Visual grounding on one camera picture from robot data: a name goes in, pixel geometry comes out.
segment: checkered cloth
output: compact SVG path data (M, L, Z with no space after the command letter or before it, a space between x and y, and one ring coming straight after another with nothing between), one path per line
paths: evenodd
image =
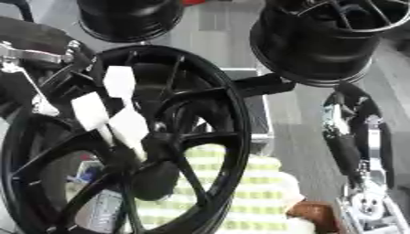
M206 190L220 172L224 154L224 148L216 144L198 146L186 152ZM280 161L273 157L251 155L235 191L230 212L217 233L286 232L286 211L303 197L299 195L296 179L279 172L280 166ZM159 202L136 200L138 214L147 229L168 223L195 203L194 190L183 175L172 196Z

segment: robotic arm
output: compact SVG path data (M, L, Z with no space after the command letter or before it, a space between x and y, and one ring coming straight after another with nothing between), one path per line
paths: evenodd
M388 195L394 186L391 135L377 105L346 83L328 98L324 110L324 138L348 177L338 198L346 229L354 234L410 233Z

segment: silver mechanism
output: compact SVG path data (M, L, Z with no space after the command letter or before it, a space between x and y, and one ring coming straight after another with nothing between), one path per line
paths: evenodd
M341 115L341 105L325 107L324 127L330 135L351 134ZM387 193L386 173L382 165L383 119L367 118L369 157L358 165L360 179L343 186L338 198L344 227L350 234L409 234L410 228L400 208Z
M74 60L75 49L79 47L80 42L72 40L67 46L66 53L64 55L57 55L44 51L13 48L10 42L3 41L0 43L0 58L38 60L55 64L60 64L62 62L70 63Z
M27 71L20 67L20 59L44 61L54 64L71 63L74 60L75 52L80 48L80 42L72 40L67 46L64 55L57 55L43 51L23 50L13 48L10 42L0 42L0 64L1 71L4 73L20 73L23 79L26 79L34 88L37 95L33 98L33 113L44 114L48 116L59 115L59 110L54 107L37 84L31 79Z

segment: gray floor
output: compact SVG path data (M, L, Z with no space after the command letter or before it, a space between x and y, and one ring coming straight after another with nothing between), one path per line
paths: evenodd
M32 1L38 22L65 29L98 50L118 46L97 41L81 31L74 0ZM248 46L248 33L262 2L242 0L188 7L181 23L152 43L184 48L220 67L255 67L256 59ZM410 155L407 154L410 152L409 62L385 40L376 52L370 73L358 82L376 99L391 125L399 183L406 182L403 175L410 168ZM300 85L295 91L270 96L269 102L275 128L272 156L281 159L284 171L298 178L303 194L309 199L334 204L342 177L320 132L320 107L330 92L329 89Z

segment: brown object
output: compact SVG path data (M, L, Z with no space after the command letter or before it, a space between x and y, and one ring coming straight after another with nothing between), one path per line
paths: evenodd
M333 208L324 202L299 202L287 212L287 215L311 221L316 225L316 232L319 234L346 234L337 221Z

